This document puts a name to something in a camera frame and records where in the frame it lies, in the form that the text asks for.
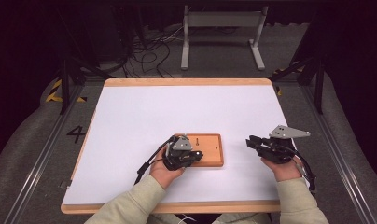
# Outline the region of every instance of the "number 4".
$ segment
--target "number 4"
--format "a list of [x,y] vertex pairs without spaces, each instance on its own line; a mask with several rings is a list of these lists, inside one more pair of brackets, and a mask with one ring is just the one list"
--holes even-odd
[[81,126],[78,125],[74,130],[70,131],[66,135],[75,135],[76,136],[75,143],[77,143],[78,142],[78,138],[81,135],[86,135],[86,133],[82,133],[81,130],[83,130],[83,127],[81,127]]

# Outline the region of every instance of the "hand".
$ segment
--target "hand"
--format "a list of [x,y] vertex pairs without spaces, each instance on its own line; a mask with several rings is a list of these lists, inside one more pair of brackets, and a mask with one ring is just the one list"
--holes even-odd
[[267,161],[264,158],[261,158],[261,161],[264,162],[264,164],[266,164],[268,167],[270,167],[270,169],[273,171],[273,174],[275,175],[277,182],[302,177],[300,171],[296,166],[296,163],[302,166],[300,159],[297,157],[294,157],[290,162],[284,164],[276,164],[271,161]]
[[185,171],[184,168],[180,168],[175,171],[168,170],[163,161],[162,153],[165,153],[165,147],[157,153],[150,168],[150,175],[153,176],[163,189],[167,189],[168,186],[178,177],[180,177]]

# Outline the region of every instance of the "sleeve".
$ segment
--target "sleeve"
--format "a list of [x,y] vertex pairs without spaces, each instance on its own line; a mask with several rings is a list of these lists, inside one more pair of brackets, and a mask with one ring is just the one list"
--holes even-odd
[[162,186],[147,175],[130,191],[104,204],[86,223],[147,223],[149,214],[164,196]]
[[317,202],[305,184],[304,178],[277,183],[281,201],[282,224],[328,223],[325,215],[317,207]]

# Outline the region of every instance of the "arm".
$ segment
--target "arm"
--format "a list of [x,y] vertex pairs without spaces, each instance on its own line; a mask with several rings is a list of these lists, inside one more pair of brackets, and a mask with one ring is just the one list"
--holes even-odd
[[165,190],[184,169],[169,171],[162,161],[161,150],[150,168],[150,175],[127,192],[104,204],[87,224],[92,223],[146,223],[149,214],[165,196]]
[[281,223],[328,223],[296,167],[296,162],[300,164],[300,160],[294,158],[294,161],[285,164],[261,160],[270,167],[278,182]]

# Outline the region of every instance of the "wire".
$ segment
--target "wire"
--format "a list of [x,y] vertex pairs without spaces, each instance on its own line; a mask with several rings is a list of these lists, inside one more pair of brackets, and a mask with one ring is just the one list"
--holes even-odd
[[180,220],[179,223],[177,223],[177,224],[182,223],[182,221],[184,221],[184,220],[186,220],[186,219],[189,219],[189,220],[191,220],[191,221],[197,221],[197,220],[195,220],[194,218],[192,218],[192,217],[187,217],[187,216],[184,215],[184,214],[183,214],[183,216],[185,216],[185,217],[184,217],[182,220]]
[[[166,35],[165,32],[162,32],[162,33],[158,32],[158,33],[154,34],[151,38],[148,38],[146,36],[146,40],[147,40],[147,47],[146,48],[143,48],[143,44],[142,44],[141,41],[139,41],[139,40],[133,41],[133,55],[130,57],[129,62],[130,62],[131,68],[133,70],[134,76],[130,74],[130,77],[140,77],[138,74],[135,73],[131,60],[134,60],[134,61],[141,64],[142,72],[144,74],[147,73],[147,72],[156,70],[157,74],[160,75],[161,77],[165,77],[165,74],[167,74],[169,77],[173,77],[170,73],[168,73],[164,69],[161,69],[161,65],[168,59],[168,57],[171,54],[171,50],[170,50],[168,44],[173,42],[176,39],[182,40],[181,38],[176,37],[176,36],[179,36],[182,33],[182,31],[183,31],[182,28],[183,28],[183,26],[180,26],[178,29],[174,30],[170,35]],[[145,69],[145,63],[154,63],[159,59],[159,56],[153,51],[162,47],[162,46],[166,47],[166,49],[167,49],[166,56],[164,56],[161,59],[161,61],[159,63],[157,63],[157,65],[155,67]],[[137,59],[137,54],[142,54],[140,56],[141,57],[140,60]],[[125,66],[124,72],[126,74],[129,73],[127,66]]]
[[238,29],[237,27],[230,27],[230,28],[217,27],[216,29],[213,29],[213,30],[220,32],[222,34],[225,34],[225,35],[232,35],[237,31],[237,29]]
[[150,163],[150,165],[153,164],[153,163],[156,162],[156,161],[163,161],[163,160],[164,160],[164,159],[154,160],[153,162]]
[[150,166],[151,160],[153,160],[153,158],[156,157],[157,153],[159,153],[160,150],[162,150],[163,147],[165,147],[166,144],[168,144],[169,142],[173,142],[175,140],[175,138],[176,138],[176,136],[172,135],[168,140],[166,140],[164,143],[162,143],[162,145],[159,146],[159,148],[153,153],[153,155],[151,155],[151,157],[145,163],[143,163],[143,165],[136,172],[136,173],[138,173],[138,177],[136,177],[134,185],[136,185],[137,183],[139,183],[139,181],[142,178],[143,174],[145,173],[145,171]]
[[288,151],[294,153],[301,160],[303,168],[304,168],[303,171],[305,173],[303,176],[308,181],[308,183],[310,184],[310,186],[309,186],[308,189],[311,192],[311,194],[313,196],[315,196],[315,194],[316,194],[316,186],[315,186],[314,180],[316,179],[316,175],[314,175],[314,173],[312,172],[312,170],[311,170],[310,165],[308,164],[308,162],[301,156],[301,154],[296,149],[293,149],[293,148],[290,148],[290,147],[285,147],[285,146],[282,146],[280,144],[278,144],[278,146],[280,148],[282,148],[282,149],[285,149],[285,150],[288,150]]

